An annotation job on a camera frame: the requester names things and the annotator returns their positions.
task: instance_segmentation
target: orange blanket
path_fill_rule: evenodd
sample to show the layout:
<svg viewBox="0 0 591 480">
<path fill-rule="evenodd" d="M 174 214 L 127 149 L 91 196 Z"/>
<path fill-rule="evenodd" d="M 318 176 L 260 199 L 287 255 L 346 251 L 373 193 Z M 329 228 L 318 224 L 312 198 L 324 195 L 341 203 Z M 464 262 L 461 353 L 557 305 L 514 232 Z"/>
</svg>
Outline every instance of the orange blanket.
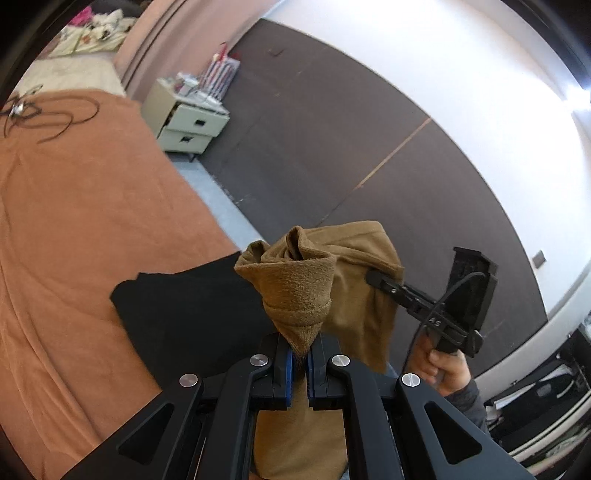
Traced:
<svg viewBox="0 0 591 480">
<path fill-rule="evenodd" d="M 89 116 L 94 106 L 69 93 L 98 100 L 96 118 L 41 144 L 60 128 L 0 140 L 0 424 L 39 480 L 59 479 L 159 392 L 113 288 L 237 250 L 137 104 L 95 90 L 38 98 Z"/>
</svg>

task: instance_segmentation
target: human hand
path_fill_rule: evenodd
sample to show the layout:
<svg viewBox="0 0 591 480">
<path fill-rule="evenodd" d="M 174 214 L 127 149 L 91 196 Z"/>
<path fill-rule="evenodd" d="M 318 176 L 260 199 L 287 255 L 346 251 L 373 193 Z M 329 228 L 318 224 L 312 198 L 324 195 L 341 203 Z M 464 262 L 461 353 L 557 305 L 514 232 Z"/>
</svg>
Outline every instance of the human hand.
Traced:
<svg viewBox="0 0 591 480">
<path fill-rule="evenodd" d="M 416 374 L 432 386 L 437 383 L 439 371 L 443 371 L 443 379 L 437 386 L 443 397 L 461 390 L 472 378 L 464 353 L 458 351 L 456 355 L 450 355 L 435 350 L 426 331 L 417 339 L 406 370 L 404 373 Z"/>
</svg>

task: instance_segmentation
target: finger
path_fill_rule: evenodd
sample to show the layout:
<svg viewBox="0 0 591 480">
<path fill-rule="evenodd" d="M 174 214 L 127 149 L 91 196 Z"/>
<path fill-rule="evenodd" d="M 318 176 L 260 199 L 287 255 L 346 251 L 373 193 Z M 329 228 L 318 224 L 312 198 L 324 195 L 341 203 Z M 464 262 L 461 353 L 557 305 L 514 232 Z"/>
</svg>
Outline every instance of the finger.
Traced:
<svg viewBox="0 0 591 480">
<path fill-rule="evenodd" d="M 433 341 L 429 337 L 427 330 L 424 330 L 421 333 L 420 337 L 418 338 L 417 345 L 422 351 L 427 352 L 427 353 L 429 353 L 431 350 L 433 350 L 433 348 L 434 348 Z"/>
<path fill-rule="evenodd" d="M 435 367 L 451 374 L 460 373 L 467 367 L 466 358 L 461 352 L 458 352 L 457 355 L 450 355 L 433 350 L 428 359 Z"/>
<path fill-rule="evenodd" d="M 421 378 L 431 386 L 434 386 L 437 383 L 437 379 L 435 377 L 430 376 L 430 375 L 425 375 L 424 377 L 421 377 Z"/>
<path fill-rule="evenodd" d="M 439 369 L 435 365 L 433 365 L 429 360 L 427 360 L 426 356 L 417 358 L 413 366 L 421 372 L 425 372 L 427 375 L 431 375 L 432 377 L 435 377 L 439 372 Z"/>
<path fill-rule="evenodd" d="M 412 351 L 408 358 L 408 364 L 406 366 L 406 371 L 413 372 L 418 368 L 418 363 L 424 364 L 427 362 L 427 356 L 429 352 L 432 350 L 430 348 L 430 341 L 427 337 L 425 331 L 421 332 L 417 338 L 417 341 L 412 346 Z"/>
</svg>

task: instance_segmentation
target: dark gray wall panel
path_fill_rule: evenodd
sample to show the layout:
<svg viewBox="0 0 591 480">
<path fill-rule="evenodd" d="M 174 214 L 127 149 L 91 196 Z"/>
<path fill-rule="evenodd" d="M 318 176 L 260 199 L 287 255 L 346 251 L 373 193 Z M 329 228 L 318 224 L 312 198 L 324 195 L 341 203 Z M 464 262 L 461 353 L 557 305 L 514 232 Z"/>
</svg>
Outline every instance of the dark gray wall panel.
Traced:
<svg viewBox="0 0 591 480">
<path fill-rule="evenodd" d="M 231 120 L 203 164 L 268 241 L 322 221 L 427 118 L 358 62 L 289 28 L 261 21 L 235 51 Z"/>
<path fill-rule="evenodd" d="M 499 265 L 475 375 L 527 340 L 546 321 L 521 243 L 495 196 L 434 122 L 347 198 L 323 223 L 382 222 L 405 267 L 405 281 L 435 298 L 444 293 L 455 246 L 481 250 Z M 418 322 L 399 312 L 391 359 L 400 367 Z"/>
<path fill-rule="evenodd" d="M 521 243 L 470 161 L 434 123 L 362 188 L 354 188 L 426 119 L 396 88 L 302 33 L 260 21 L 235 48 L 242 59 L 224 100 L 231 120 L 202 162 L 267 241 L 292 226 L 381 221 L 406 280 L 443 294 L 455 245 L 499 264 L 478 374 L 546 321 Z M 398 366 L 418 322 L 399 312 Z"/>
</svg>

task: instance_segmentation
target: gray sleeve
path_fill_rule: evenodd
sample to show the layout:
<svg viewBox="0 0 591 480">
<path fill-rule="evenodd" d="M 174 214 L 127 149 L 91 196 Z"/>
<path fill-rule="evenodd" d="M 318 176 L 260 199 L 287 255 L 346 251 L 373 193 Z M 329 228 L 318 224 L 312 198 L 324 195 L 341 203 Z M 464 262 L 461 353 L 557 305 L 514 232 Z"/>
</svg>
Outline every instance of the gray sleeve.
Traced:
<svg viewBox="0 0 591 480">
<path fill-rule="evenodd" d="M 474 425 L 489 434 L 486 426 L 486 409 L 480 398 L 480 391 L 474 379 L 467 386 L 445 397 L 446 400 L 461 411 Z"/>
</svg>

